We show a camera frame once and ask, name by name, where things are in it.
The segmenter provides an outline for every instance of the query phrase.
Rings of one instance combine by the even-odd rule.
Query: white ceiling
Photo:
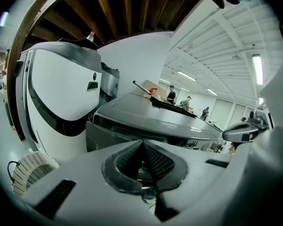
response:
[[[260,54],[263,86],[283,63],[279,22],[264,0],[219,9],[202,0],[176,30],[161,78],[195,93],[256,107],[260,90],[251,59]],[[197,81],[180,75],[182,71]]]

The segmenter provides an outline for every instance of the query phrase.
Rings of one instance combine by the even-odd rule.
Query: bottle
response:
[[[94,32],[93,31],[87,36],[87,39],[89,41],[93,42],[93,40],[94,40]]]

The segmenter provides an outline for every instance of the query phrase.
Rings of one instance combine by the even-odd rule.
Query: wooden ceiling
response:
[[[100,47],[142,33],[174,31],[199,0],[58,0],[38,16],[23,50],[95,32]]]

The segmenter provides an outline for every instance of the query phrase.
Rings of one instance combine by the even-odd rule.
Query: floor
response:
[[[29,145],[26,141],[20,141],[8,121],[3,102],[3,90],[0,90],[0,184],[6,191],[12,191],[8,176],[7,165],[10,161],[18,161],[29,153]],[[12,173],[15,165],[10,166]]]

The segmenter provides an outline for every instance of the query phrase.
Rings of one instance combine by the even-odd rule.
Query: stainless steel countertop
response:
[[[149,98],[127,94],[100,107],[94,114],[135,129],[196,140],[219,140],[222,132],[199,118],[154,107]]]

